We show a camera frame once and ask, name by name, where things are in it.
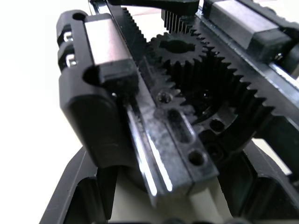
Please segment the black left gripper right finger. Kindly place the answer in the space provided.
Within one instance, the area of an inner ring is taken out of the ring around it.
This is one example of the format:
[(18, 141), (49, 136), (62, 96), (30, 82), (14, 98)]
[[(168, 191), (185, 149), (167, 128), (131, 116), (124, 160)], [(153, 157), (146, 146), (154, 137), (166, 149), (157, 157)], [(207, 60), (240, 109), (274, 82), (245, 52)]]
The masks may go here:
[(276, 162), (250, 142), (220, 169), (230, 214), (255, 223), (299, 222), (299, 193)]

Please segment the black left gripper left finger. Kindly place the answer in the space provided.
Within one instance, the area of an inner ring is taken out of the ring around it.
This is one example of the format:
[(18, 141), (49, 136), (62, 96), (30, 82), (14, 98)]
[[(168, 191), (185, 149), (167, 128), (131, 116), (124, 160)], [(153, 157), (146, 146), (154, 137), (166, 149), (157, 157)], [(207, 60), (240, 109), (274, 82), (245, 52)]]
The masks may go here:
[(98, 168), (85, 149), (67, 164), (42, 224), (106, 224), (112, 216), (117, 167)]

